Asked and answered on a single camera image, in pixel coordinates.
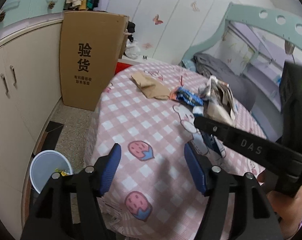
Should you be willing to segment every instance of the pine cone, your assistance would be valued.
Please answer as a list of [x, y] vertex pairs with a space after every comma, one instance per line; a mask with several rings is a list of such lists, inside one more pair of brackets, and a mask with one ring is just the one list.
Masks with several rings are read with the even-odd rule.
[[5, 11], [2, 11], [2, 12], [0, 13], [0, 23], [4, 20], [5, 16], [6, 16], [6, 12], [5, 12]]
[[55, 2], [50, 2], [49, 4], [48, 4], [48, 9], [53, 9], [53, 7], [55, 6]]

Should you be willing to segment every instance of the round hole in headboard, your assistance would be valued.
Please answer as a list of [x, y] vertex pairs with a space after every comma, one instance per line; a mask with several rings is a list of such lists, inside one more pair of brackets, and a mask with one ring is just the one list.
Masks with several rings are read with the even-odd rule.
[[265, 19], [268, 16], [268, 13], [266, 10], [262, 10], [259, 12], [259, 16], [261, 19]]
[[302, 24], [298, 23], [298, 24], [295, 26], [295, 30], [296, 30], [296, 32], [297, 32], [299, 35], [302, 35]]
[[283, 25], [284, 23], [286, 23], [286, 19], [284, 16], [282, 15], [279, 15], [277, 18], [276, 18], [276, 22], [280, 25]]

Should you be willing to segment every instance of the blue wrapper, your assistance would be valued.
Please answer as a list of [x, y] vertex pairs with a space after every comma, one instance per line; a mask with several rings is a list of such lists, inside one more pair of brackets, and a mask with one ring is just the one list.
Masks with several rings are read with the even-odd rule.
[[178, 88], [177, 99], [184, 101], [190, 106], [203, 106], [203, 101], [201, 98], [183, 87]]

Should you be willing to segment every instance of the light green headboard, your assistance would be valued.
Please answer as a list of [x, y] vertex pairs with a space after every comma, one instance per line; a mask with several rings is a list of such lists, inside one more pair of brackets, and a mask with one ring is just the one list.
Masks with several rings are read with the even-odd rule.
[[278, 9], [265, 9], [256, 6], [230, 3], [217, 31], [206, 41], [190, 47], [182, 61], [189, 60], [200, 51], [216, 44], [223, 36], [229, 21], [244, 23], [277, 35], [302, 50], [302, 18]]

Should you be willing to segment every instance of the pink checkered tablecloth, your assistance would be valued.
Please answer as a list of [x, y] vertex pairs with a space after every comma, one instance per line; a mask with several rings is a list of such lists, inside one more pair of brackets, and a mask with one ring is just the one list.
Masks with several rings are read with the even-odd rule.
[[[85, 165], [93, 165], [107, 155], [114, 143], [122, 148], [122, 158], [110, 191], [98, 199], [102, 212], [115, 220], [110, 226], [125, 236], [143, 240], [194, 239], [207, 198], [195, 188], [184, 159], [184, 144], [194, 134], [183, 122], [193, 122], [192, 113], [178, 102], [147, 99], [131, 80], [135, 71], [144, 71], [173, 89], [180, 85], [197, 92], [207, 79], [168, 64], [141, 64], [118, 73], [92, 116], [84, 155]], [[235, 126], [265, 138], [251, 114], [238, 102]], [[226, 148], [223, 168], [256, 176], [258, 164]], [[222, 239], [230, 230], [232, 201]]]

